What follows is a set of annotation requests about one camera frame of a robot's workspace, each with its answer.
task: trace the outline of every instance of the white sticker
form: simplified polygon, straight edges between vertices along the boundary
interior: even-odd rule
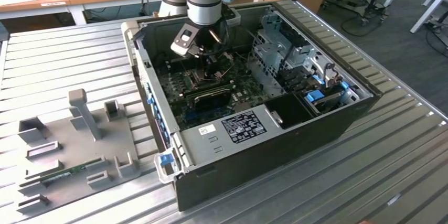
[[[214,132],[214,131],[216,131],[216,129],[215,129],[215,126],[212,124],[206,126],[206,127],[199,128],[199,133],[202,135],[206,135],[207,133]]]
[[[66,2],[43,3],[42,6],[66,5]]]

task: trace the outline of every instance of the barcode sticker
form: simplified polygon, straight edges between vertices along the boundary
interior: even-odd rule
[[[66,5],[66,2],[43,3],[42,6]]]

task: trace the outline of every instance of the label sticker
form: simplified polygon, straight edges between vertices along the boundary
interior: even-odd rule
[[[202,136],[214,131],[216,131],[216,129],[212,124],[206,127],[199,128],[199,133],[202,134]]]
[[[240,143],[267,132],[254,111],[222,121],[234,143]]]
[[[43,3],[42,6],[66,5],[66,2]]]

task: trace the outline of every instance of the caster wheel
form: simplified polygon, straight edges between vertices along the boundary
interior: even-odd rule
[[[364,18],[364,19],[362,20],[362,26],[367,26],[368,22],[370,22],[370,20]]]

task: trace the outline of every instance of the black side panel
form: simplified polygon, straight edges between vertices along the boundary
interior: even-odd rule
[[[378,100],[379,97],[366,99],[298,130],[190,172],[175,182],[179,211],[238,188],[334,141]]]

